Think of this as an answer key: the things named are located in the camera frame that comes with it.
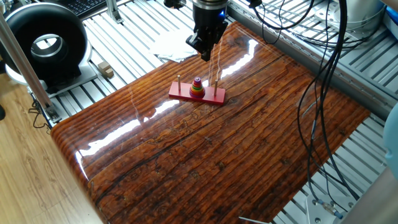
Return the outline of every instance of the keyboard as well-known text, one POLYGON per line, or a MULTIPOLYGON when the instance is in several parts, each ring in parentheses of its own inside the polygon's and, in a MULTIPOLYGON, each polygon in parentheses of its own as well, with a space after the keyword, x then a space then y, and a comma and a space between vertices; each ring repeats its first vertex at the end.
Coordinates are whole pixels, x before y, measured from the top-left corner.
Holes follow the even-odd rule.
POLYGON ((75 13, 80 19, 106 7, 105 0, 61 0, 58 2, 75 13))

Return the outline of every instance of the laminate floor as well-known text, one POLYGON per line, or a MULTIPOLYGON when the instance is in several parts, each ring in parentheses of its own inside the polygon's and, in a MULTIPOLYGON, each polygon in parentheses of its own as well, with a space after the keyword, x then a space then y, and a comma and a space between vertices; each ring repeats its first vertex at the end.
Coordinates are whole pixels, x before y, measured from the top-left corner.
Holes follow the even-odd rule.
POLYGON ((33 128, 26 87, 0 75, 0 104, 0 223, 102 223, 46 129, 33 128))

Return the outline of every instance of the glossy table surface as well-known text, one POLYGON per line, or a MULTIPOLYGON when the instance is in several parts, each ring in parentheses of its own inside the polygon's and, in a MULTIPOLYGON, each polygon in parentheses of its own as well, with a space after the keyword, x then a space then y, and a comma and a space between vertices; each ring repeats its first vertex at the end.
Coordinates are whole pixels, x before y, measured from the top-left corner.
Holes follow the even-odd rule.
MULTIPOLYGON (((53 128, 53 140, 107 221, 239 223, 241 215, 270 222, 306 183, 297 102, 312 74, 263 43, 233 23, 210 62, 168 62, 53 128), (218 79, 224 105, 169 98, 177 75, 209 86, 218 79)), ((306 138, 314 101, 310 91, 301 110, 306 138)), ((330 147, 336 150, 368 116, 331 89, 330 147)), ((322 142, 316 138, 315 145, 325 162, 322 142)))

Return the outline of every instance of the white cloth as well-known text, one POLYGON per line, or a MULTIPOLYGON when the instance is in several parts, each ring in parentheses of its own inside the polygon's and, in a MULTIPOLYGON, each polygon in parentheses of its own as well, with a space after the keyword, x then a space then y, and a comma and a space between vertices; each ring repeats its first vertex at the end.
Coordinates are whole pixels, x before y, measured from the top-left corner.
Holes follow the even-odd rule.
POLYGON ((160 34, 156 39, 150 52, 158 55, 159 58, 181 62, 197 51, 185 43, 186 39, 192 35, 189 30, 177 30, 160 34))

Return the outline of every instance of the green ring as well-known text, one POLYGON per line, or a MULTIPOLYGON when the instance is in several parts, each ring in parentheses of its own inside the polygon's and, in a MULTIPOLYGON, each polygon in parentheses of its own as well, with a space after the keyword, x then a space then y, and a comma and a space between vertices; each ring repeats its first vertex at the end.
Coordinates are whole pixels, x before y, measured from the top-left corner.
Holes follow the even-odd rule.
POLYGON ((201 89, 203 89, 203 87, 202 87, 202 86, 201 86, 201 87, 199 87, 199 88, 192 86, 192 88, 193 88, 194 90, 201 90, 201 89))

